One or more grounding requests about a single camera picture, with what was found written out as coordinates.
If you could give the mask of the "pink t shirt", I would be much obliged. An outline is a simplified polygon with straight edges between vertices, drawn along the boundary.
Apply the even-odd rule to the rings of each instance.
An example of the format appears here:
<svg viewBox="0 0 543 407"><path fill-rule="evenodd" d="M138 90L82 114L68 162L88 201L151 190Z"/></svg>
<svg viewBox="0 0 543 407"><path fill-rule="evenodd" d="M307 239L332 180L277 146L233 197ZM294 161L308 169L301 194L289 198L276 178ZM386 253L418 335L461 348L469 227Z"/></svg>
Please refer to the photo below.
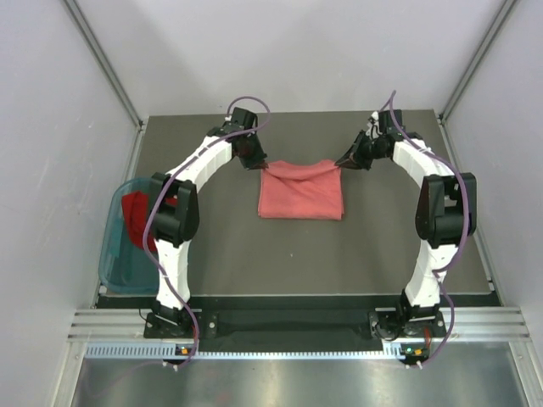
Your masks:
<svg viewBox="0 0 543 407"><path fill-rule="evenodd" d="M310 165L270 163L261 172L258 215L264 219L341 220L341 169L329 159Z"/></svg>

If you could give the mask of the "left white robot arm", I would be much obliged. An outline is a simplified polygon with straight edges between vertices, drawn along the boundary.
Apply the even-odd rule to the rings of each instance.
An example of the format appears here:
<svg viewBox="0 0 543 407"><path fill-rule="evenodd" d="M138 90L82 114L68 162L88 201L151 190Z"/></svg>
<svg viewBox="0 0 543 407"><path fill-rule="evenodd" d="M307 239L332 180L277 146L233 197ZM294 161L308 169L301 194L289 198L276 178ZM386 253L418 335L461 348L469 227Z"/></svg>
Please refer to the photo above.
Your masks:
<svg viewBox="0 0 543 407"><path fill-rule="evenodd" d="M199 228L199 192L234 158L246 170L266 165L257 129L257 114L236 107L180 165L152 176L144 236L153 239L157 250L150 256L160 279L153 313L174 336L187 334L193 324L188 309L188 251Z"/></svg>

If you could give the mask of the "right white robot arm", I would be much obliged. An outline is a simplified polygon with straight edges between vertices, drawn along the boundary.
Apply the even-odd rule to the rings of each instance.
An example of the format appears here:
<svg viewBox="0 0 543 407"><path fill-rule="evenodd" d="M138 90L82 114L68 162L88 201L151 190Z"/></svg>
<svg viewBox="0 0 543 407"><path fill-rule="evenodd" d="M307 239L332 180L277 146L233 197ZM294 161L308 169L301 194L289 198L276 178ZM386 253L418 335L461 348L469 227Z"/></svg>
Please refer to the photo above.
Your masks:
<svg viewBox="0 0 543 407"><path fill-rule="evenodd" d="M377 159L391 159L419 187L415 228L421 244L395 316L398 329L413 336L436 320L446 272L475 232L477 181L436 155L416 132L406 132L400 110L373 112L368 128L358 133L335 165L369 170Z"/></svg>

